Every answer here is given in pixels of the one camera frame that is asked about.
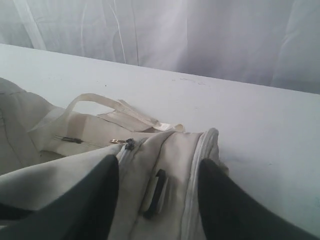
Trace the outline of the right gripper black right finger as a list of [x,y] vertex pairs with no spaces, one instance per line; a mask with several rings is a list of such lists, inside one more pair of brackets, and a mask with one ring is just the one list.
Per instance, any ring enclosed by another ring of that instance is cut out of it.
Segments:
[[211,159],[199,164],[197,194],[208,240],[315,239],[250,197]]

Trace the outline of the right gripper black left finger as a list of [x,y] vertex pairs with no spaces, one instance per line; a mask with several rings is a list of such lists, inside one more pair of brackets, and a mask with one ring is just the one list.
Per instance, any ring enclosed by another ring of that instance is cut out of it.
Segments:
[[106,240],[119,195],[119,162],[105,156],[81,181],[37,211],[0,205],[2,240]]

